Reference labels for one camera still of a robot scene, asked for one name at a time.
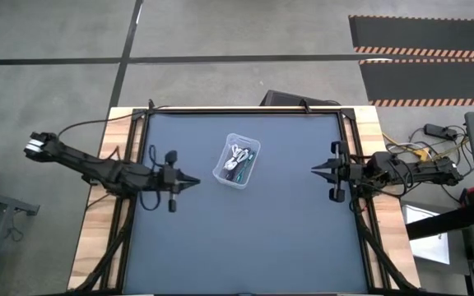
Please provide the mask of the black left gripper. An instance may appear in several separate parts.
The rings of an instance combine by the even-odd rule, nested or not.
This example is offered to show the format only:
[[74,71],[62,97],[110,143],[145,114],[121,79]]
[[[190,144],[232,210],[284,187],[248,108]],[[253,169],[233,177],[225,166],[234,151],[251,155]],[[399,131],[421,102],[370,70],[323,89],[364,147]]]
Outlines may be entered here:
[[[176,212],[177,202],[174,195],[176,194],[175,185],[177,183],[177,170],[174,168],[175,162],[178,160],[178,153],[176,150],[171,150],[165,154],[165,162],[158,164],[159,167],[159,188],[157,189],[157,196],[163,191],[169,192],[168,211]],[[189,176],[182,171],[179,171],[179,181],[187,181],[179,183],[179,190],[183,191],[190,187],[198,185],[200,182],[198,178]]]

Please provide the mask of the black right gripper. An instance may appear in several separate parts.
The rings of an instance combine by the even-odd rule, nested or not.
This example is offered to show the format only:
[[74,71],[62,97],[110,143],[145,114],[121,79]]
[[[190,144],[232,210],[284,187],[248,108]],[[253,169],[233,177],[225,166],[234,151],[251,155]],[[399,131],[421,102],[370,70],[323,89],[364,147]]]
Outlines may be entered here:
[[[360,158],[349,152],[346,141],[334,141],[331,144],[331,152],[335,155],[325,163],[312,167],[312,173],[327,180],[334,185],[329,191],[329,199],[332,201],[344,201],[345,190],[342,182],[358,185],[364,177],[364,165],[359,163]],[[331,169],[331,173],[316,171],[317,169]]]

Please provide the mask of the clear plastic bin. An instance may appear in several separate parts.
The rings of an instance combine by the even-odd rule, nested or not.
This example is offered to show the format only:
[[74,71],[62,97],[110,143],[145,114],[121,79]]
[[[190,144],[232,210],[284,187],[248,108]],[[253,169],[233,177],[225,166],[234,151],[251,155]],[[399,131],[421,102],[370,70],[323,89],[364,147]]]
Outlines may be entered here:
[[212,170],[213,176],[221,184],[245,189],[260,150],[259,141],[236,133],[228,134],[221,157]]

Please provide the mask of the grey-blue table mat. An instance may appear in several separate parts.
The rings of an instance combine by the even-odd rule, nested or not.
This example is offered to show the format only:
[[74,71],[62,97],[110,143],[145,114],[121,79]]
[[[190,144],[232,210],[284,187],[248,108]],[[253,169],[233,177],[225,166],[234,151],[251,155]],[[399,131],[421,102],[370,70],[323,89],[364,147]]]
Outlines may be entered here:
[[[219,183],[226,137],[259,141],[248,184]],[[333,115],[156,114],[147,140],[199,179],[176,212],[146,192],[137,206],[127,294],[269,294],[367,290],[353,213],[311,169],[340,137]]]

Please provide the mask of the black power strip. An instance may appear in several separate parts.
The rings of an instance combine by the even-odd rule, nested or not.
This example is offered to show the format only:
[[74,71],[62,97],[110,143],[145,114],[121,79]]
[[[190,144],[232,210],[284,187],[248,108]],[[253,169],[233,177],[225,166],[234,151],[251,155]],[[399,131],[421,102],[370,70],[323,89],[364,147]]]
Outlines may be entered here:
[[427,136],[433,136],[448,141],[454,141],[458,135],[458,133],[450,127],[442,127],[431,123],[427,123],[423,126],[423,133]]

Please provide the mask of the black bar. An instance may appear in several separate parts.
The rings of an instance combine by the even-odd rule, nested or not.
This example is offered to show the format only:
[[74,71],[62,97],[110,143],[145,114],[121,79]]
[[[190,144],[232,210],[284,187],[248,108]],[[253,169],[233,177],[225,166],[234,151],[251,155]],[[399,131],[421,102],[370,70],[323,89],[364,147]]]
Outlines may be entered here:
[[474,205],[464,206],[440,215],[407,224],[410,240],[426,238],[474,225]]

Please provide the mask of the white board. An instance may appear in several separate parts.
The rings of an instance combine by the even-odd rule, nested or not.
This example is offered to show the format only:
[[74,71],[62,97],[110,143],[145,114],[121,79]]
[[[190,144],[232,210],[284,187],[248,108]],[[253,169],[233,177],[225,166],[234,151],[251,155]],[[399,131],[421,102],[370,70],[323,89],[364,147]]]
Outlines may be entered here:
[[[406,224],[411,224],[419,220],[439,215],[439,213],[409,205],[402,207],[402,213]],[[436,234],[425,238],[410,239],[410,245],[414,257],[435,261],[445,265],[450,264],[447,233]]]

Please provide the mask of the black orange-striped floor mat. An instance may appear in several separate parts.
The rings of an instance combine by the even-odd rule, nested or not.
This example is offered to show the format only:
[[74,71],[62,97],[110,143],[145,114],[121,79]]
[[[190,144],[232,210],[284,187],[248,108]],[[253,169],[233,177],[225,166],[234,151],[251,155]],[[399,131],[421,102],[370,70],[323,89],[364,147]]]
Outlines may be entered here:
[[406,16],[348,17],[357,53],[474,58],[474,20]]
[[360,72],[377,107],[474,106],[474,58],[363,60]]

